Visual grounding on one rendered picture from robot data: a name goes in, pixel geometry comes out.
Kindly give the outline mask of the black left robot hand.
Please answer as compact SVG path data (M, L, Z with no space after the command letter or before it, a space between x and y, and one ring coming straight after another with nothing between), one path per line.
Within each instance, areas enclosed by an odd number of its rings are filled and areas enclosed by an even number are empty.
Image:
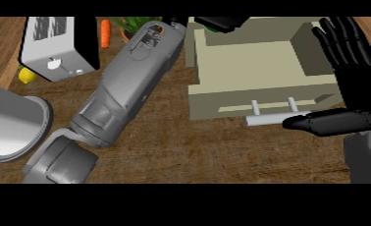
M188 17L164 17L163 21L167 24L180 23L183 26L189 25ZM196 17L195 22L202 26L208 26L221 33L230 33L236 28L241 28L248 21L248 16L242 17Z

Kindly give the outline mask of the beige drawer front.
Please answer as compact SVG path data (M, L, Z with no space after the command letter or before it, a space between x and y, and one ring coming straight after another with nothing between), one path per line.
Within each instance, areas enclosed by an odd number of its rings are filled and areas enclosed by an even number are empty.
M342 102L336 84L195 93L189 94L191 119L252 115L252 101L258 103L261 114L291 112L291 97L301 111L325 110Z

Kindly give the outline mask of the orange carrot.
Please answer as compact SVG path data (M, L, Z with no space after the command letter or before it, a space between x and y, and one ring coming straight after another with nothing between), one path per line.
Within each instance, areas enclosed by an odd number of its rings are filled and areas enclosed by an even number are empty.
M102 48L108 49L111 47L111 36L113 36L113 24L111 20L105 19L101 25L101 38L102 38Z

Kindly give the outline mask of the yellow lemon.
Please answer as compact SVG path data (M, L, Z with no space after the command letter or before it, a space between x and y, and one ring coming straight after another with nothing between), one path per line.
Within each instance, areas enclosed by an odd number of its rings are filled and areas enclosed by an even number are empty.
M33 83L39 79L39 75L27 68L24 67L20 72L20 80L27 85Z

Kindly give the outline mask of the grey metal pot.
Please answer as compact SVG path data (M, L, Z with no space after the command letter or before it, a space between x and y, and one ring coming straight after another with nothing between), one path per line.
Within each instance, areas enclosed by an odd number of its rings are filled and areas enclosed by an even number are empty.
M23 158L48 136L54 120L49 102L0 87L0 163Z

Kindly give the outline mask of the silver toaster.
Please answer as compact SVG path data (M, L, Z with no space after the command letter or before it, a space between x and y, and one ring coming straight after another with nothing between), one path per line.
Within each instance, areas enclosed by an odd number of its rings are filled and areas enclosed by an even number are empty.
M101 69L95 17L27 17L20 63L51 82Z

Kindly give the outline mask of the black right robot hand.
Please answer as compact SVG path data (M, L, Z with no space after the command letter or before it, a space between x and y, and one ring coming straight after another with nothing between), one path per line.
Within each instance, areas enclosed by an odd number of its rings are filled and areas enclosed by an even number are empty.
M319 137L371 130L371 43L353 17L322 18L313 33L333 68L345 108L300 115L283 128Z

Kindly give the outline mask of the beige open drawer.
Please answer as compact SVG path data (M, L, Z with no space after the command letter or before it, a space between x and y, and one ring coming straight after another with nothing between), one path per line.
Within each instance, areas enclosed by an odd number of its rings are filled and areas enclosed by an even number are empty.
M188 29L188 62L199 69L199 84L282 84L332 75L313 28L317 17L252 17L233 32Z

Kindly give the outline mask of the green potted plant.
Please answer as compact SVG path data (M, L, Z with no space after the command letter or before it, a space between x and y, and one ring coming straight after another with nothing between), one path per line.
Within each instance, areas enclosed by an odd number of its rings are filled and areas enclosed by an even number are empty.
M113 17L111 20L121 28L121 34L126 42L132 41L142 26L151 21L163 21L161 17Z

